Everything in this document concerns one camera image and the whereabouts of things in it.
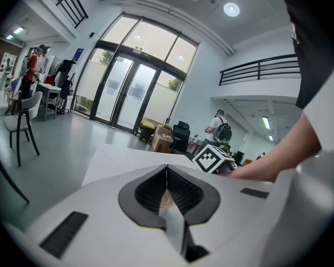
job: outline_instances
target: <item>man with backpack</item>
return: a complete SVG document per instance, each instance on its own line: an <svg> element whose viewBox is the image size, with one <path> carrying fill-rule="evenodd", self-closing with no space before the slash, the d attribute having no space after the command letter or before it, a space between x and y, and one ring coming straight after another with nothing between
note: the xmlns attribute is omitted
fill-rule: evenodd
<svg viewBox="0 0 334 267"><path fill-rule="evenodd" d="M30 88L35 76L40 72L40 68L36 68L37 58L42 56L44 51L46 50L45 45L40 45L34 54L30 57L28 61L24 60L23 65L21 67L20 75L22 78L21 83L21 99L29 99L30 98Z"/></svg>
<svg viewBox="0 0 334 267"><path fill-rule="evenodd" d="M205 129L204 145L227 145L232 136L232 130L225 119L225 112L218 110L210 125Z"/></svg>

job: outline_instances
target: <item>black t-shirt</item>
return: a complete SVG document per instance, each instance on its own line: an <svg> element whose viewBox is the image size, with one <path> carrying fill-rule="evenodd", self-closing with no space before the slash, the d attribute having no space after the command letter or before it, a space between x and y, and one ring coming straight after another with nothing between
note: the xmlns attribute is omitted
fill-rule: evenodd
<svg viewBox="0 0 334 267"><path fill-rule="evenodd" d="M334 69L334 0L284 0L301 70L297 107L305 108Z"/></svg>

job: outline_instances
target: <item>fluorescent light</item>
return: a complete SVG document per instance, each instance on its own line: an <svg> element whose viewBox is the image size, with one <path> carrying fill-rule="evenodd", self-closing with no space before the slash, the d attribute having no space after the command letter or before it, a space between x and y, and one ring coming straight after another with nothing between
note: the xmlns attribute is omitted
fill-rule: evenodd
<svg viewBox="0 0 334 267"><path fill-rule="evenodd" d="M265 126L268 130L271 129L271 127L269 126L269 122L268 122L268 117L262 117L263 122L265 123Z"/></svg>
<svg viewBox="0 0 334 267"><path fill-rule="evenodd" d="M15 34L19 34L19 33L21 33L22 31L23 31L23 28L18 27L17 29L15 29L15 30L13 31L13 33L15 33Z"/></svg>

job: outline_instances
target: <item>trash can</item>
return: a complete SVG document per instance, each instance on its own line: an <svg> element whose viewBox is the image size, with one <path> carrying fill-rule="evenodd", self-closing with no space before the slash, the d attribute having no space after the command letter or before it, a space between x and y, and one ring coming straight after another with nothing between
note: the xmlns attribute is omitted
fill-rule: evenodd
<svg viewBox="0 0 334 267"><path fill-rule="evenodd" d="M139 140L149 142L151 135L155 132L155 125L149 121L143 121L138 129L141 131Z"/></svg>

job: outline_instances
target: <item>person's arm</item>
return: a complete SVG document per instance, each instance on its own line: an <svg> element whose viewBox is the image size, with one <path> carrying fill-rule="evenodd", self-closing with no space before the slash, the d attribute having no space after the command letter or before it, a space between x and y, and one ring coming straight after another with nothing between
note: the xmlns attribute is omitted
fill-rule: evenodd
<svg viewBox="0 0 334 267"><path fill-rule="evenodd" d="M212 119L212 122L210 123L210 125L204 130L204 132L211 134L214 130L215 127L217 126L216 122L215 122L215 118Z"/></svg>
<svg viewBox="0 0 334 267"><path fill-rule="evenodd" d="M215 128L213 128L213 127L208 127L208 128L205 129L204 132L207 132L208 134L211 134L214 130L215 130Z"/></svg>
<svg viewBox="0 0 334 267"><path fill-rule="evenodd" d="M282 170L295 168L320 149L318 137L303 113L300 120L273 151L257 161L236 169L229 176L274 182Z"/></svg>
<svg viewBox="0 0 334 267"><path fill-rule="evenodd" d="M30 60L28 61L27 67L33 72L33 73L39 73L40 69L36 69L37 64L37 57L35 55L31 56Z"/></svg>

